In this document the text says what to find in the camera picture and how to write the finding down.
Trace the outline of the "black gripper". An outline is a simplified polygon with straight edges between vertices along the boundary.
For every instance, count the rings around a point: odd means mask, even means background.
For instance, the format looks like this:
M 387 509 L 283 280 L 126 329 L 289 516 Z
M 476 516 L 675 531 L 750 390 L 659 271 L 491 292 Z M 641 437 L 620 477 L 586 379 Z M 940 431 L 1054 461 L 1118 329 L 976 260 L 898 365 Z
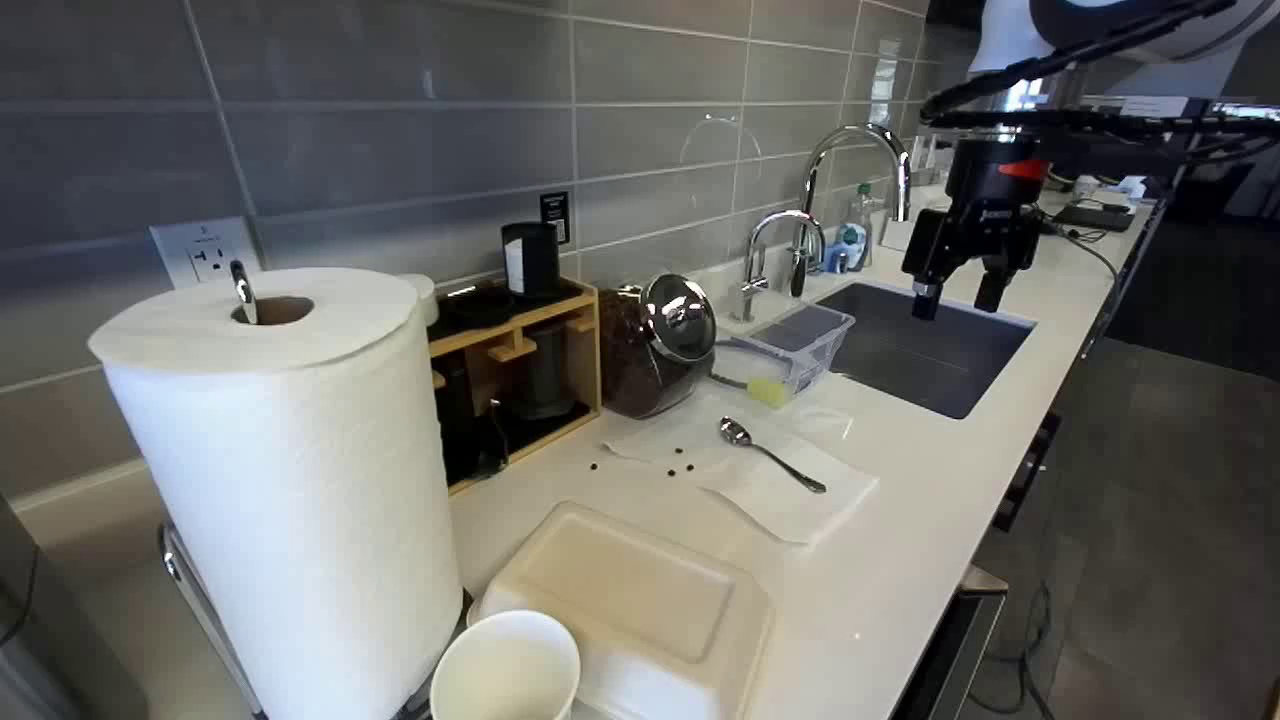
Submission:
M 1001 309 L 1010 271 L 1033 264 L 1034 227 L 1025 209 L 1038 198 L 1044 177 L 1049 162 L 1033 141 L 955 144 L 949 209 L 923 209 L 902 250 L 915 320 L 936 320 L 945 280 L 968 260 L 984 264 L 976 309 Z

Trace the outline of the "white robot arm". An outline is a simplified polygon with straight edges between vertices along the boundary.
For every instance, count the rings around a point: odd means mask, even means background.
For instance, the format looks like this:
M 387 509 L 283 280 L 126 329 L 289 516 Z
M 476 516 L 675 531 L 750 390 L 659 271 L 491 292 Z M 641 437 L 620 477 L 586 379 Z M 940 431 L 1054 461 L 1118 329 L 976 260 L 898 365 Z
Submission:
M 1025 87 L 1107 57 L 1191 60 L 1244 45 L 1273 15 L 1274 0 L 984 0 L 968 77 L 918 104 L 918 125 L 955 132 L 961 144 L 945 182 L 949 209 L 915 215 L 898 260 L 912 274 L 912 314 L 930 320 L 949 274 L 968 260 L 984 264 L 976 303 L 1001 309 L 1010 274 L 1034 256 L 1049 136 L 1161 144 L 1183 162 L 1280 141 L 1274 121 L 1223 104 L 1201 115 L 1128 115 L 1018 101 Z

